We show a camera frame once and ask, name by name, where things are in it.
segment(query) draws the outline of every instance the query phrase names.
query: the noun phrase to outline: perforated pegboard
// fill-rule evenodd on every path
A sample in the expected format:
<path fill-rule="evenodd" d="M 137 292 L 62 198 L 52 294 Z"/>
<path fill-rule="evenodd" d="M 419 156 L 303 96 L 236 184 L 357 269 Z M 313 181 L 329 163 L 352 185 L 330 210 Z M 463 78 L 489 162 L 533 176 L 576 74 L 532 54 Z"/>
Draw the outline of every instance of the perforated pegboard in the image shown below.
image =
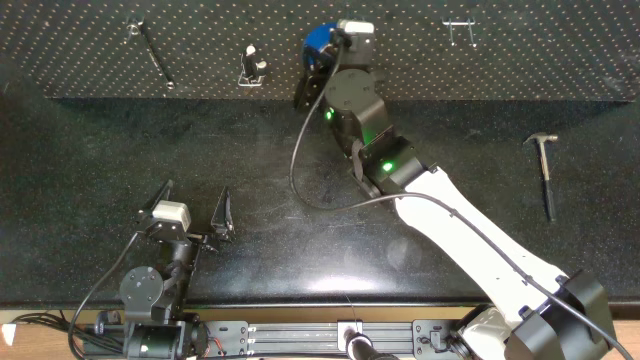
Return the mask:
<path fill-rule="evenodd" d="M 376 26 L 386 99 L 631 100 L 640 89 L 640 3 L 581 1 L 26 1 L 0 5 L 0 51 L 51 97 L 291 99 L 303 38 L 340 18 Z M 164 81 L 130 14 L 177 87 Z M 442 19 L 473 17 L 452 46 Z M 265 85 L 237 85 L 247 45 L 270 65 Z"/>

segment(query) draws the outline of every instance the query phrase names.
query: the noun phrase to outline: black table surface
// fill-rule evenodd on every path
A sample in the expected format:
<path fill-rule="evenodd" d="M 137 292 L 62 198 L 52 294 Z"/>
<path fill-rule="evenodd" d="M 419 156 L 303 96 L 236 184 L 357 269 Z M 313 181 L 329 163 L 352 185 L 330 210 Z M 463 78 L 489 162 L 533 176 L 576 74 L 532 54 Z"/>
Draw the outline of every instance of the black table surface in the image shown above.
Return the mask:
<path fill-rule="evenodd" d="M 190 306 L 468 304 L 481 289 L 435 244 L 382 206 L 339 214 L 303 206 L 288 187 L 303 116 L 285 101 L 49 100 L 5 76 L 0 99 L 0 307 L 72 307 L 111 266 L 133 215 L 164 180 L 194 227 L 223 186 L 233 244 L 204 254 Z M 594 273 L 610 300 L 640 300 L 640 107 L 597 102 L 390 102 L 418 151 L 513 239 L 567 274 Z M 547 222 L 537 131 L 549 145 L 557 224 Z M 323 120 L 308 129 L 297 183 L 310 201 L 363 199 Z M 119 307 L 138 243 L 93 296 Z"/>

